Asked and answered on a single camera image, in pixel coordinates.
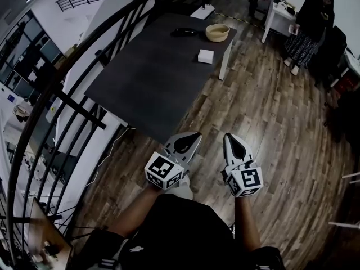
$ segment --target desk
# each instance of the desk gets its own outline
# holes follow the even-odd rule
[[[360,61],[357,60],[348,50],[345,50],[344,52],[344,56],[345,56],[345,59],[346,59],[346,63],[347,63],[347,67],[346,69],[342,72],[341,74],[341,78],[343,78],[349,70],[351,70],[351,75],[350,76],[353,76],[355,79],[357,78],[360,78]],[[337,83],[339,82],[340,80],[339,79],[336,79],[333,83],[331,83],[330,87],[334,87],[335,85],[337,85]],[[338,91],[339,93],[341,92],[340,88],[344,88],[344,90],[346,89],[345,86],[343,85],[337,85],[338,87]]]
[[[278,9],[277,8],[277,4],[275,3],[272,3],[272,7],[271,7],[271,10],[270,10],[270,13],[266,19],[266,27],[265,27],[265,33],[263,35],[263,39],[261,40],[262,43],[265,42],[266,40],[266,37],[268,36],[268,33],[269,33],[269,30],[271,28],[271,25],[273,23],[273,20],[274,20],[274,16],[275,15],[280,15],[286,19],[288,19],[291,23],[295,22],[296,21],[296,17],[292,14],[290,14],[289,12],[287,12],[286,10],[283,10],[283,9]]]
[[[356,75],[360,77],[360,61],[357,60],[349,51],[345,50],[345,58],[348,63],[347,70],[343,73],[343,75],[351,69]]]
[[[223,58],[227,65],[236,30],[219,43],[205,34],[172,37],[180,27],[204,31],[210,21],[165,14],[130,41],[85,95],[144,134],[165,143]],[[213,64],[197,61],[200,49],[214,51]]]

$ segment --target wooden bowl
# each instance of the wooden bowl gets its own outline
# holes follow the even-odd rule
[[[221,42],[227,38],[230,32],[229,26],[225,24],[214,24],[206,27],[206,37],[212,42]]]

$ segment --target white box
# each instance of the white box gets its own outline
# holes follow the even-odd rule
[[[200,53],[197,56],[197,60],[199,62],[209,63],[209,64],[213,63],[213,58],[214,58],[214,51],[203,50],[203,49],[200,50]]]
[[[153,153],[145,166],[146,179],[164,190],[180,181],[183,171],[183,167],[157,152]]]
[[[261,167],[233,170],[226,182],[235,197],[253,195],[264,187]]]

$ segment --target sneaker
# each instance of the sneaker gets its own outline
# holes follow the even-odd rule
[[[299,67],[297,67],[297,66],[294,66],[294,68],[293,69],[291,69],[291,73],[292,73],[292,75],[297,75],[298,74],[298,72],[299,72]]]
[[[292,61],[293,61],[293,60],[292,60],[290,57],[288,57],[288,58],[286,58],[286,59],[284,60],[283,63],[284,63],[287,67],[289,67]]]
[[[189,178],[189,175],[186,175],[184,178],[182,178],[180,181],[179,181],[179,186],[182,186],[182,185],[185,185],[187,184],[188,186],[190,186],[190,178]]]

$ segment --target floor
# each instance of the floor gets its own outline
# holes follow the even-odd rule
[[[216,0],[217,12],[246,18],[247,0]],[[215,22],[237,28],[238,35],[224,81],[219,68],[209,78],[179,132],[200,131],[203,141],[191,166],[194,199],[210,205],[228,224],[234,220],[234,198],[224,186],[222,138],[242,137],[262,167],[264,188],[251,202],[263,245],[280,249],[286,268],[303,269],[322,250],[345,185],[353,155],[346,140],[336,143],[323,126],[324,102],[334,93],[314,87],[306,70],[290,74],[280,57],[280,37],[246,23],[213,15]],[[119,140],[100,168],[97,182],[83,200],[78,226],[103,226],[134,199],[146,184],[143,168],[160,145],[139,131]],[[88,233],[78,229],[73,236]],[[74,241],[76,251],[85,239]]]

